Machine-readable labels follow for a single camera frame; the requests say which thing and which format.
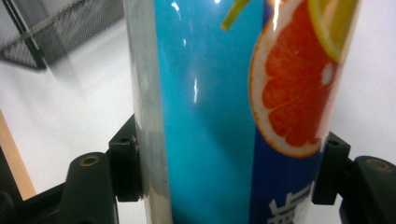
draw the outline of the transparent bottle edge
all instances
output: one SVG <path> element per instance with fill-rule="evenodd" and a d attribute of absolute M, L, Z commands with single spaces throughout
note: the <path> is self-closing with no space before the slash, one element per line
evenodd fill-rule
<path fill-rule="evenodd" d="M 148 223 L 172 223 L 154 5 L 124 1 L 137 138 Z"/>

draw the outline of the dark blue label section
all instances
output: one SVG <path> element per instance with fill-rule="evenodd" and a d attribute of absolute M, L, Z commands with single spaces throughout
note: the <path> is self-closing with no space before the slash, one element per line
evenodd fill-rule
<path fill-rule="evenodd" d="M 309 194 L 319 162 L 320 153 L 305 159 L 280 154 L 256 129 L 249 223 L 292 223 L 294 208 Z"/>

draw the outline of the fruit image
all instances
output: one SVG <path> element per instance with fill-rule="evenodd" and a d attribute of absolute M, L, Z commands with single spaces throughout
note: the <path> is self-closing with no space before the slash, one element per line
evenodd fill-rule
<path fill-rule="evenodd" d="M 293 158 L 318 152 L 329 129 L 337 70 L 356 6 L 341 1 L 355 3 L 345 9 L 336 2 L 285 1 L 254 50 L 249 77 L 254 119 L 266 142 Z M 332 23 L 335 18 L 346 21 Z"/>

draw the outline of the black mesh basket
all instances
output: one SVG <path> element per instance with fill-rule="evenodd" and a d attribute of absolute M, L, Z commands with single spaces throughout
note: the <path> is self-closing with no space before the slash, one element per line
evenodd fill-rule
<path fill-rule="evenodd" d="M 123 17 L 122 0 L 2 0 L 0 60 L 45 69 Z"/>

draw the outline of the wooden strip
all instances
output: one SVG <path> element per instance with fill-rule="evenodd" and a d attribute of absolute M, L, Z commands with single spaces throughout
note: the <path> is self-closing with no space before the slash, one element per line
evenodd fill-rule
<path fill-rule="evenodd" d="M 23 200 L 35 196 L 35 188 L 32 180 L 27 173 L 26 167 L 21 158 L 21 154 L 15 145 L 11 132 L 7 126 L 6 120 L 0 109 L 0 146 L 3 149 L 9 169 L 14 176 Z"/>

